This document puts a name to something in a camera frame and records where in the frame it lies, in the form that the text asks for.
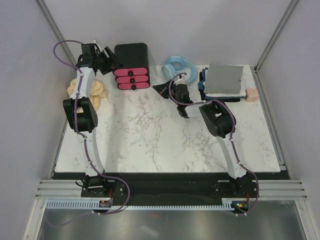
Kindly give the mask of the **black pink drawer organizer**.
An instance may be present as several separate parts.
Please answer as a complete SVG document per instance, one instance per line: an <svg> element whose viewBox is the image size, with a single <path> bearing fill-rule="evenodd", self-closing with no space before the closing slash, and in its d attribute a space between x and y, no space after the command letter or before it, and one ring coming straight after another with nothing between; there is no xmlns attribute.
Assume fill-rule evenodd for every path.
<svg viewBox="0 0 320 240"><path fill-rule="evenodd" d="M118 44L114 54L122 63L113 71L120 90L140 90L150 87L149 49L145 43Z"/></svg>

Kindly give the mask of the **yellow t shirt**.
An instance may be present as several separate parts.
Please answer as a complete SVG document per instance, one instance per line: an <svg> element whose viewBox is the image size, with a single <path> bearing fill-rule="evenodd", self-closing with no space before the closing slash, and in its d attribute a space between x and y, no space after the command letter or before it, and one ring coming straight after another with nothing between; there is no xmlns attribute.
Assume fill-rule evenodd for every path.
<svg viewBox="0 0 320 240"><path fill-rule="evenodd" d="M67 93L69 96L71 96L75 90L76 87L76 81L77 79L73 79L70 82L69 87L67 88ZM105 87L105 85L99 80L95 79L91 85L91 91L90 91L90 102L93 105L93 108L95 111L97 111L101 105L101 100L108 97L108 91Z"/></svg>

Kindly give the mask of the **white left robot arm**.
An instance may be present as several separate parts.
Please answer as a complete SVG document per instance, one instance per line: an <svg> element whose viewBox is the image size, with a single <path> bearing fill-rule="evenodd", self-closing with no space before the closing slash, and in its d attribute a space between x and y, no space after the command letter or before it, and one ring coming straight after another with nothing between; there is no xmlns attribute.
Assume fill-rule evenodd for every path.
<svg viewBox="0 0 320 240"><path fill-rule="evenodd" d="M84 147L83 187L92 188L95 194L104 197L109 193L110 185L103 177L105 170L100 160L96 138L98 115L90 95L97 72L106 75L121 66L121 63L108 47L101 49L94 42L82 43L81 51L82 54L75 65L77 77L74 90L62 105L70 128L78 135Z"/></svg>

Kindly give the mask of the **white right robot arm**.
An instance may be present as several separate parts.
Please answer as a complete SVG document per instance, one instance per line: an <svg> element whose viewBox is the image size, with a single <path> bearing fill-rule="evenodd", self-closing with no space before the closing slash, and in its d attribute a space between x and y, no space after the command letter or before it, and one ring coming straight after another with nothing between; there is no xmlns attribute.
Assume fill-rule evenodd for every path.
<svg viewBox="0 0 320 240"><path fill-rule="evenodd" d="M184 83L175 84L168 81L153 85L152 88L164 99L170 99L177 105L178 114L185 119L202 117L209 133L216 137L226 164L227 173L235 181L229 184L229 191L235 197L242 196L247 191L244 177L248 169L240 161L240 154L236 147L236 118L219 100L193 102L190 99L188 86Z"/></svg>

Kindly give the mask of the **small pink cube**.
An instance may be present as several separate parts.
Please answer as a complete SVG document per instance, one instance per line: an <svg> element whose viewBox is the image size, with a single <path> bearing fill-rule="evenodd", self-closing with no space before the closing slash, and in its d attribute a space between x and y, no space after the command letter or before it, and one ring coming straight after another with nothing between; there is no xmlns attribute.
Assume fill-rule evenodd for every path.
<svg viewBox="0 0 320 240"><path fill-rule="evenodd" d="M259 93L256 88L249 88L246 90L245 101L256 102L259 99Z"/></svg>

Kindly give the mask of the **aluminium frame post left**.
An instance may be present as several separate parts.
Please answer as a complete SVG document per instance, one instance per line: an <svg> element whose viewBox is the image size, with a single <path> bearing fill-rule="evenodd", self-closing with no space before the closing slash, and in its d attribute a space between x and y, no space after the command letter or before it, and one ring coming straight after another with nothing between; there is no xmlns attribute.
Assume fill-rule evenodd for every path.
<svg viewBox="0 0 320 240"><path fill-rule="evenodd" d="M61 33L60 28L58 27L49 7L47 6L46 1L35 0L34 2L56 39L56 43L54 44L52 50L53 55L61 64L68 66L75 73L76 59L73 56L68 44L65 42L65 38Z"/></svg>

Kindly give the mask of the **aluminium frame post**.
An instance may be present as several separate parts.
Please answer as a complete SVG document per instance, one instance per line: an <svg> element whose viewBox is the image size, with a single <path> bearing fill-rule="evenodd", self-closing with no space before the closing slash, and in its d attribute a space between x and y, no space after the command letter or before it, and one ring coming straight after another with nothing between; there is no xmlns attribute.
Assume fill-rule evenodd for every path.
<svg viewBox="0 0 320 240"><path fill-rule="evenodd" d="M254 66L253 70L255 73L258 73L261 69L263 63L265 62L266 58L268 57L269 53L273 49L274 45L276 44L278 38L282 34L284 28L286 27L287 23L289 22L291 16L293 15L294 11L296 10L297 6L299 5L300 0L291 0L286 7L282 17L280 18L279 23L277 24L275 30L273 31L266 47L264 48L261 56L258 59L257 64Z"/></svg>
<svg viewBox="0 0 320 240"><path fill-rule="evenodd" d="M53 55L61 64L68 66L75 73L76 59L73 56L68 44L65 42L65 38L61 33L60 28L58 27L49 7L47 6L46 1L35 0L34 2L56 39L56 43L54 44L52 50Z"/></svg>

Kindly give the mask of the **aluminium frame post right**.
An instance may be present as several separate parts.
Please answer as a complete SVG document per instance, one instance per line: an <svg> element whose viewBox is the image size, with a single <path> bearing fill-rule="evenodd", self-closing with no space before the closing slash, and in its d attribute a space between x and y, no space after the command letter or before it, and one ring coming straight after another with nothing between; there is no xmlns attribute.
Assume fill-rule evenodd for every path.
<svg viewBox="0 0 320 240"><path fill-rule="evenodd" d="M291 0L286 7L282 17L280 18L279 23L277 24L275 30L273 31L266 47L264 48L261 56L258 59L257 64L254 66L253 70L255 73L258 73L261 69L263 63L265 62L266 58L268 57L269 53L273 49L274 45L276 44L278 38L282 34L284 28L286 27L287 23L289 22L291 16L293 15L294 11L296 10L297 6L299 5L300 0Z"/></svg>

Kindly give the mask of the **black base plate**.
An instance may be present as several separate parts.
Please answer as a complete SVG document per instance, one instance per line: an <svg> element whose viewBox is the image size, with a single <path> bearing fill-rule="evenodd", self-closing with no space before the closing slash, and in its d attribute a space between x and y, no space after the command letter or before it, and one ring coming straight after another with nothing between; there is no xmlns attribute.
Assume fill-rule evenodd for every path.
<svg viewBox="0 0 320 240"><path fill-rule="evenodd" d="M223 198L253 199L263 183L289 180L287 171L261 172L232 180L227 173L112 173L112 179L89 179L83 172L58 172L54 180L70 180L82 197L111 198L114 205L173 207L213 206Z"/></svg>

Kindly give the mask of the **aluminium frame rail front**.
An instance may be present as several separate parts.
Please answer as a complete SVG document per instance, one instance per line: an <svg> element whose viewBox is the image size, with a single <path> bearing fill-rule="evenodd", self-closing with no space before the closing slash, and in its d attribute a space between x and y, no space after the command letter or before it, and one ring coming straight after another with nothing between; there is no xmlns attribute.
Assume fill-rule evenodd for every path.
<svg viewBox="0 0 320 240"><path fill-rule="evenodd" d="M307 194L299 180L252 180L239 190L232 188L227 180L216 183L204 180L131 180L129 187L124 183L110 181L107 189L80 187L74 180L41 180L36 191L38 199L114 198L130 195L132 199L205 197L209 199L246 199L259 197L261 200L305 200Z"/></svg>

